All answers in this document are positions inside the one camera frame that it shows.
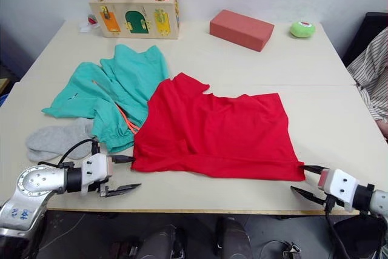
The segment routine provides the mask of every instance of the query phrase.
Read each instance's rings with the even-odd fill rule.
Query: green door
[[[127,28],[131,33],[148,33],[146,20],[140,12],[131,10],[125,14]]]

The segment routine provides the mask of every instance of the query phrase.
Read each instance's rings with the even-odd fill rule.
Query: cloth
[[[76,143],[93,138],[91,131],[93,120],[77,118],[65,127],[44,127],[32,133],[25,141],[28,148],[27,156],[34,162],[48,161],[65,154]],[[90,154],[92,143],[85,143],[75,148],[70,154],[71,159],[81,159]]]
[[[93,118],[92,134],[109,152],[119,152],[133,145],[133,133],[118,106],[141,127],[148,115],[147,101],[168,76],[166,61],[156,46],[136,53],[117,45],[113,59],[100,62],[102,67],[80,64],[51,107],[42,111],[56,118]]]
[[[211,177],[302,181],[278,94],[203,94],[209,85],[180,73],[163,81],[135,136],[143,172],[191,171]]]
[[[388,28],[347,69],[373,118],[388,123]]]

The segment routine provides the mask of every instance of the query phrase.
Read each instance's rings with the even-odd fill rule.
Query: orange panel
[[[110,31],[112,33],[119,33],[120,32],[120,27],[117,24],[116,17],[113,14],[113,12],[109,12],[109,16],[110,16],[109,19],[107,19],[105,17],[105,14],[103,12],[100,12],[99,14],[101,15],[102,19],[104,20],[104,23],[105,23],[108,31]]]

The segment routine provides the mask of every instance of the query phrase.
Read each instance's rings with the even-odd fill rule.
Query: green ball
[[[308,38],[315,33],[315,26],[307,21],[294,22],[290,33],[297,38]]]

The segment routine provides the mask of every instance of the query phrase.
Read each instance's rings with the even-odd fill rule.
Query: white table
[[[50,105],[66,82],[17,83],[0,108],[0,202],[14,191],[18,175],[32,163],[24,141],[34,130],[68,124],[40,110]],[[388,147],[354,86],[257,86],[215,84],[218,96],[278,92],[289,116],[289,133],[301,161],[341,168],[377,188],[388,189]],[[53,197],[51,209],[119,212],[224,212],[248,214],[317,214],[321,207],[299,195],[294,185],[322,195],[318,175],[307,174],[300,183],[208,178],[186,172],[139,173],[117,165],[110,183],[142,186],[127,195],[100,198],[66,193]],[[344,213],[335,210],[335,214]]]
[[[171,39],[103,38],[100,30],[78,33],[66,22],[51,40],[22,81],[67,81],[80,62],[99,64],[111,58],[115,45],[125,44],[138,52],[157,45],[170,75],[184,72],[207,84],[223,85],[352,85],[342,61],[322,25],[310,39],[289,33],[290,24],[276,24],[262,52],[241,47],[209,34],[209,22],[183,23],[179,41]]]

